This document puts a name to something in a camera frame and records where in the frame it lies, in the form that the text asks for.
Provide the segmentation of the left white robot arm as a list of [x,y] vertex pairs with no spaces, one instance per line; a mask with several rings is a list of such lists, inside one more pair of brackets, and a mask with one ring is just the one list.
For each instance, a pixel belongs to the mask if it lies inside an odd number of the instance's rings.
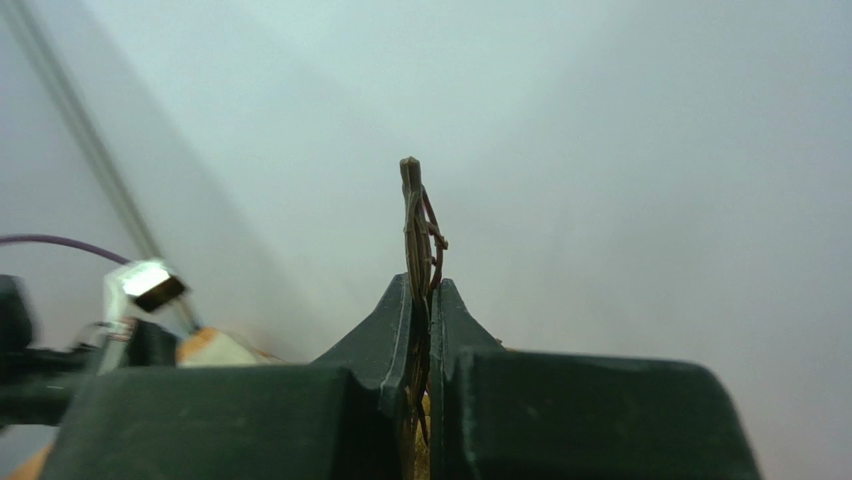
[[104,281],[104,320],[97,344],[66,350],[33,345],[34,322],[23,282],[1,276],[1,426],[61,423],[88,378],[121,368],[174,366],[177,337],[144,319],[188,292],[167,274],[115,275]]

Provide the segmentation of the brown longan cluster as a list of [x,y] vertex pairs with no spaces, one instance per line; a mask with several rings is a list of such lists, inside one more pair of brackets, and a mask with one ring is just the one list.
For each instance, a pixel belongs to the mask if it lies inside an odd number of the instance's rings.
[[439,282],[442,255],[432,252],[430,238],[443,244],[427,190],[422,182],[420,161],[414,157],[400,160],[402,193],[405,207],[403,235],[405,240],[411,315],[407,352],[406,396],[410,420],[408,437],[410,445],[411,477],[423,476],[423,449],[429,445],[428,416],[423,397],[429,390],[431,351],[431,307],[435,285]]

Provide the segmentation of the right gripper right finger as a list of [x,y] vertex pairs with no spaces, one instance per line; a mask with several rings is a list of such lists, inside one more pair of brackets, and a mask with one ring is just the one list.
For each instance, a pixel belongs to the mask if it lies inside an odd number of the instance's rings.
[[451,280],[432,320],[435,479],[757,479],[718,377],[678,360],[504,348]]

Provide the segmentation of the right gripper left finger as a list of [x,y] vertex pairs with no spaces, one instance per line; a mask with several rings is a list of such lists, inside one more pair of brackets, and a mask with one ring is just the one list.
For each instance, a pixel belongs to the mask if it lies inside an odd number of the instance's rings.
[[409,479],[409,282],[307,364],[135,367],[89,380],[45,479]]

